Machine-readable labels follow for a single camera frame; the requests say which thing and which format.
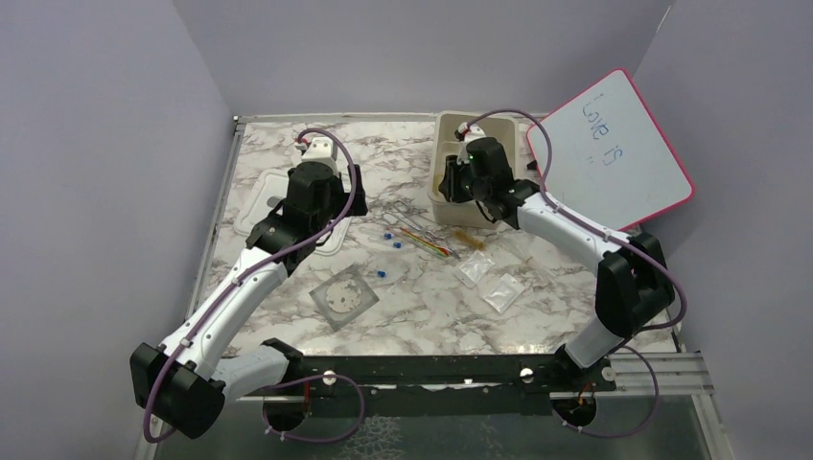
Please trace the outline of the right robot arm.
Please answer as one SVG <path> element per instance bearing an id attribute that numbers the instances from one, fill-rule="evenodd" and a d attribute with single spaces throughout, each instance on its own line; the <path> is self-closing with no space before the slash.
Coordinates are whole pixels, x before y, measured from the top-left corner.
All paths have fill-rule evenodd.
<path id="1" fill-rule="evenodd" d="M 552 367 L 565 389 L 587 382 L 597 361 L 675 300 L 657 238 L 602 227 L 556 202 L 538 184 L 516 178 L 494 137 L 480 137 L 447 155 L 438 190 L 449 202 L 473 202 L 486 217 L 552 243 L 595 277 L 594 316 L 560 347 Z"/>

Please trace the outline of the amber rubber tubing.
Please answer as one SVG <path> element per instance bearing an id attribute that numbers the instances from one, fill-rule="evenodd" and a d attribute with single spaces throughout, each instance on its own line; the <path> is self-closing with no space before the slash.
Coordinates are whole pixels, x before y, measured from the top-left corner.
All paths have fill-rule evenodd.
<path id="1" fill-rule="evenodd" d="M 448 196 L 450 193 L 450 182 L 447 177 L 443 177 L 437 185 L 437 191 L 442 196 Z"/>

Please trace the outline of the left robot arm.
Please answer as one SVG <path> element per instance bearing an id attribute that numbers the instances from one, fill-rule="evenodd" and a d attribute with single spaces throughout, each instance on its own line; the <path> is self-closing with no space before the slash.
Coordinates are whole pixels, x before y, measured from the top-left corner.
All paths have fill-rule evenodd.
<path id="1" fill-rule="evenodd" d="M 228 276 L 200 309 L 159 345 L 139 344 L 129 358 L 143 436 L 157 444 L 178 431 L 205 433 L 223 408 L 264 386 L 286 394 L 300 384 L 292 350 L 262 345 L 246 356 L 222 355 L 251 314 L 346 217 L 367 213 L 360 167 L 345 190 L 335 168 L 304 161 L 289 172 L 285 198 L 258 222 Z"/>

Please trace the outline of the metal crucible tongs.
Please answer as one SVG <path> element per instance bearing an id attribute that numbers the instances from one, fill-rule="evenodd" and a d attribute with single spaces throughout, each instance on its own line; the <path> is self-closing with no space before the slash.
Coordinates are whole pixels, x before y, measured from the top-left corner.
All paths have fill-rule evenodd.
<path id="1" fill-rule="evenodd" d="M 383 211 L 383 220 L 389 226 L 404 227 L 430 242 L 450 249 L 455 255 L 454 259 L 460 259 L 458 251 L 454 249 L 449 239 L 435 229 L 433 223 L 424 218 L 410 203 L 399 199 L 387 205 Z"/>

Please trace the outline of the small clear zip bag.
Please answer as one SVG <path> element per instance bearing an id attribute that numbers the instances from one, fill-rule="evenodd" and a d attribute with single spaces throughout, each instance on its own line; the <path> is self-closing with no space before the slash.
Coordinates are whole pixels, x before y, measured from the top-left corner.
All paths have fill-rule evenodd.
<path id="1" fill-rule="evenodd" d="M 454 276 L 466 288 L 474 288 L 495 265 L 485 253 L 474 252 L 454 270 Z"/>

